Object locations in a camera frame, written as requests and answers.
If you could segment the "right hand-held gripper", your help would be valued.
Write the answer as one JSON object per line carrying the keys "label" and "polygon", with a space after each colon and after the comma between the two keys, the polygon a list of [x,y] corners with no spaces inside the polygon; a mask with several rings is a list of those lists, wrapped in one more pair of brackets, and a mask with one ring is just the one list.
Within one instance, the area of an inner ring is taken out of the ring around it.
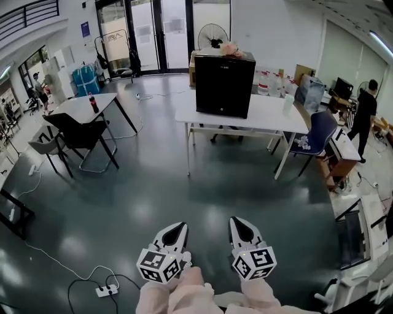
{"label": "right hand-held gripper", "polygon": [[[262,235],[249,221],[232,216],[228,222],[232,247],[259,246],[263,243]],[[266,278],[276,267],[276,257],[272,247],[240,251],[232,268],[244,281]]]}

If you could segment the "black mini fridge door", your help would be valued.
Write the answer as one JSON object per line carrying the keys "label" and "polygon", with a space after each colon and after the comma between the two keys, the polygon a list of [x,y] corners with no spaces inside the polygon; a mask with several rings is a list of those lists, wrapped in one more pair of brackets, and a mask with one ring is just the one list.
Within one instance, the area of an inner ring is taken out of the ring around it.
{"label": "black mini fridge door", "polygon": [[247,118],[256,61],[243,57],[195,56],[196,111],[211,115]]}

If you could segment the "person's right forearm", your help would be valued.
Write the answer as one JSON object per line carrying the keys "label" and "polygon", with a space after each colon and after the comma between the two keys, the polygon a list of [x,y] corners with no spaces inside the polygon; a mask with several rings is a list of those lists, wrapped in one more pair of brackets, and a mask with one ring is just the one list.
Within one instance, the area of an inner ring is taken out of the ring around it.
{"label": "person's right forearm", "polygon": [[245,297],[247,308],[259,314],[279,314],[281,304],[275,298],[272,288],[262,278],[242,281],[241,290]]}

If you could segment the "person's left forearm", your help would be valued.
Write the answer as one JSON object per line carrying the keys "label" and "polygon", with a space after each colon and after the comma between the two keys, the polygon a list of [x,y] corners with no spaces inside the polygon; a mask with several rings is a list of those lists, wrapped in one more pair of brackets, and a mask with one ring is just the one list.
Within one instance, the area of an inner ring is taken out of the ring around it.
{"label": "person's left forearm", "polygon": [[169,295],[179,283],[178,278],[166,285],[148,281],[140,290],[136,314],[167,314]]}

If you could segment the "person's pink coat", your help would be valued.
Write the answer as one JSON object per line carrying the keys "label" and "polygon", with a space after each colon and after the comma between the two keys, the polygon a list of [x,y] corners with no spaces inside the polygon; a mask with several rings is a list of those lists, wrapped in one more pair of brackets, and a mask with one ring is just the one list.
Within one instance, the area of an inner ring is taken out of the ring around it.
{"label": "person's pink coat", "polygon": [[[222,310],[214,302],[214,290],[209,286],[182,286],[169,299],[168,314],[259,314],[247,305],[229,304]],[[319,314],[289,305],[281,305],[279,314]]]}

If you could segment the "clear plastic storage bag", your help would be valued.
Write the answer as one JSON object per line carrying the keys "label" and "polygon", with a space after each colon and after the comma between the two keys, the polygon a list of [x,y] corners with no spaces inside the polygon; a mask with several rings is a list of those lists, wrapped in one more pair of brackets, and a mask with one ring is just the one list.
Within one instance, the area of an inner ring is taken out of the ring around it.
{"label": "clear plastic storage bag", "polygon": [[303,74],[295,92],[295,100],[306,110],[318,112],[326,85],[317,77]]}

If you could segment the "wooden rack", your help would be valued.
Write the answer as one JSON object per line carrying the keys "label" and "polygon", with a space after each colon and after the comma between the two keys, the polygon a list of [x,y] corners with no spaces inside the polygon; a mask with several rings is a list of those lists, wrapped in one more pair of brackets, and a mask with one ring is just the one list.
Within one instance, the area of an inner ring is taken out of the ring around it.
{"label": "wooden rack", "polygon": [[357,110],[357,104],[355,102],[349,102],[346,99],[339,97],[334,90],[329,90],[331,96],[328,109],[333,113],[339,113],[339,116],[346,117],[349,114],[355,114]]}

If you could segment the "brown cardboard box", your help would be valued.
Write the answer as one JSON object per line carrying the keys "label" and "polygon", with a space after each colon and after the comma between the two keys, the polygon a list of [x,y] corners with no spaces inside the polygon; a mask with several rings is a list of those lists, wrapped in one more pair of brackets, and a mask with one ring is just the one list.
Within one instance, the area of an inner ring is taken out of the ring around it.
{"label": "brown cardboard box", "polygon": [[196,78],[195,78],[195,55],[197,51],[194,50],[190,56],[190,63],[189,63],[189,79],[190,79],[190,87],[195,87],[196,85]]}

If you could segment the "brown cardboard sheet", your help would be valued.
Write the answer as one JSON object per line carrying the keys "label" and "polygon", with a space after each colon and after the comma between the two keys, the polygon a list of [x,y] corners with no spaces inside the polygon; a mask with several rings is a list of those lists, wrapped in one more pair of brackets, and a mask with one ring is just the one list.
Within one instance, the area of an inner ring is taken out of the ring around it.
{"label": "brown cardboard sheet", "polygon": [[303,75],[314,76],[315,73],[315,69],[298,64],[295,68],[294,80],[299,84]]}

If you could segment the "yellow wooden crate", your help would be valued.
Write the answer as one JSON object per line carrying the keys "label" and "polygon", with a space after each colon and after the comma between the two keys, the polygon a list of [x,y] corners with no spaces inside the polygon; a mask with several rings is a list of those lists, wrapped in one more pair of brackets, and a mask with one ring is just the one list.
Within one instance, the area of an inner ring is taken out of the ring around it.
{"label": "yellow wooden crate", "polygon": [[373,131],[377,138],[386,139],[393,147],[393,124],[388,123],[383,117],[375,118]]}

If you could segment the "black backpack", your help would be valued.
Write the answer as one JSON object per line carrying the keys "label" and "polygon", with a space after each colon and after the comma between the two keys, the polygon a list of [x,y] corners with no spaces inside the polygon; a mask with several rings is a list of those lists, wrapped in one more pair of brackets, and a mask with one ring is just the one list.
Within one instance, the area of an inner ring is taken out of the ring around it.
{"label": "black backpack", "polygon": [[134,77],[141,76],[141,61],[139,59],[139,55],[136,50],[132,48],[129,51],[129,59],[130,59],[130,69],[133,73]]}

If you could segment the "pink flower bouquet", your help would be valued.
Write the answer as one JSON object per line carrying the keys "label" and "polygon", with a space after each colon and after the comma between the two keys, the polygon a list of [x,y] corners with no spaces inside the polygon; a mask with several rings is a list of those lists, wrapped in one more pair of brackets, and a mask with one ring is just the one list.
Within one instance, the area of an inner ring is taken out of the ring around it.
{"label": "pink flower bouquet", "polygon": [[232,42],[226,42],[220,44],[220,53],[223,56],[234,56],[237,58],[245,58],[246,54],[238,48],[238,46]]}

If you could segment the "black-framed glass doors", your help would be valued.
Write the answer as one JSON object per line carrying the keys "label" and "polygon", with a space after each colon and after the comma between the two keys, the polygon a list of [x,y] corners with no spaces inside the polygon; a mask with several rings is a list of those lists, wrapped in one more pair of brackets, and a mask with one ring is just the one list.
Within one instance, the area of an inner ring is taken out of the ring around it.
{"label": "black-framed glass doors", "polygon": [[215,23],[232,36],[232,0],[95,0],[95,6],[95,47],[113,79],[132,75],[131,48],[142,75],[183,74],[204,25]]}

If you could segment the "white window blind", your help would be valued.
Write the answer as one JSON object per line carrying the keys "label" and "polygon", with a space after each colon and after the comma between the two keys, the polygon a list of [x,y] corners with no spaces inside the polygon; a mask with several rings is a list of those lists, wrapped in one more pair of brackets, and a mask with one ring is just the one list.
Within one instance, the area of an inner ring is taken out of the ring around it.
{"label": "white window blind", "polygon": [[388,65],[368,45],[328,21],[324,49],[317,77],[333,88],[338,78],[353,86],[353,94],[364,81],[374,79],[383,85]]}

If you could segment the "white table with black frame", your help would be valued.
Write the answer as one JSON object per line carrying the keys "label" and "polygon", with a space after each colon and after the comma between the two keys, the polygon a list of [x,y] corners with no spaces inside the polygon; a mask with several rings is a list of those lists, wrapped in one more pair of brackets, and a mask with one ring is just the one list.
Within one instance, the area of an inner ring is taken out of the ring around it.
{"label": "white table with black frame", "polygon": [[375,261],[389,251],[386,218],[375,194],[358,198],[335,218],[341,270]]}

